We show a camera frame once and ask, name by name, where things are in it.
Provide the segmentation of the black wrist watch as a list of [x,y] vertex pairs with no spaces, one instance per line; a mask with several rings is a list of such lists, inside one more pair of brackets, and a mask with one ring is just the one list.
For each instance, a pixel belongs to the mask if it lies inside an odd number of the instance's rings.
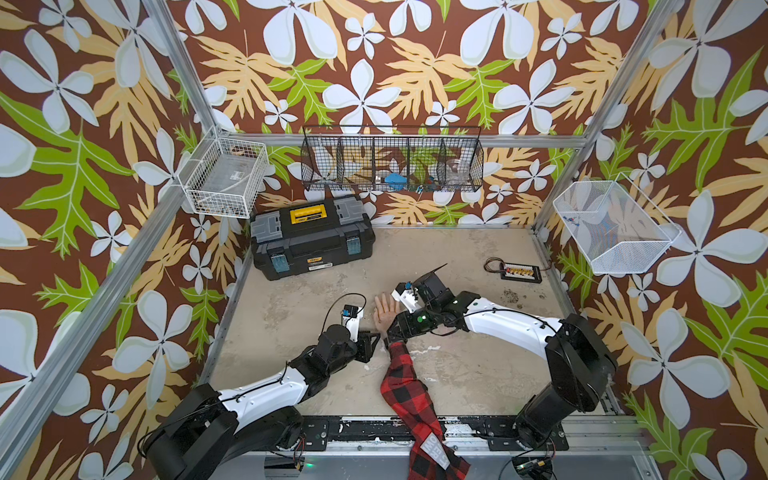
[[402,338],[402,337],[400,337],[400,336],[397,336],[397,335],[388,335],[388,336],[387,336],[387,337],[384,339],[384,343],[385,343],[385,347],[386,347],[387,349],[390,349],[392,346],[394,346],[394,345],[396,345],[396,344],[398,344],[398,343],[402,343],[402,344],[405,344],[405,343],[406,343],[406,340],[405,340],[405,339],[403,339],[403,338]]

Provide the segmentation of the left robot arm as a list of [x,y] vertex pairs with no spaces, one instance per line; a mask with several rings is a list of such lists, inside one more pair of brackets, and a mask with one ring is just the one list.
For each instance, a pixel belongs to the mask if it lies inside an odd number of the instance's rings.
[[207,479],[245,453],[295,447],[303,425],[296,406],[349,363],[369,362],[380,338],[371,331],[353,337],[347,327],[333,324],[270,377],[221,391],[201,384],[138,441],[138,453],[160,479]]

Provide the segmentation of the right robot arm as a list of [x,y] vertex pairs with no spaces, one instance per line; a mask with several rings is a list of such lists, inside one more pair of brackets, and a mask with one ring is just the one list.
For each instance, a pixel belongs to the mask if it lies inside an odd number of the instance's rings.
[[391,298],[403,309],[388,328],[390,340],[409,340],[447,327],[503,340],[547,362],[549,382],[524,405],[511,426],[511,438],[524,449],[553,438],[573,412],[594,411],[618,369],[603,340],[578,314],[541,317],[477,293],[454,294],[434,271],[399,283]]

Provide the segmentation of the red plaid sleeve forearm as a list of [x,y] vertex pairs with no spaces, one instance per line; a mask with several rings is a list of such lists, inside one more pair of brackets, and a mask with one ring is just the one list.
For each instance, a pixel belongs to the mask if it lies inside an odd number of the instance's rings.
[[380,393],[414,439],[407,478],[465,479],[470,464],[443,443],[444,430],[427,387],[416,375],[406,343],[387,350],[390,365]]

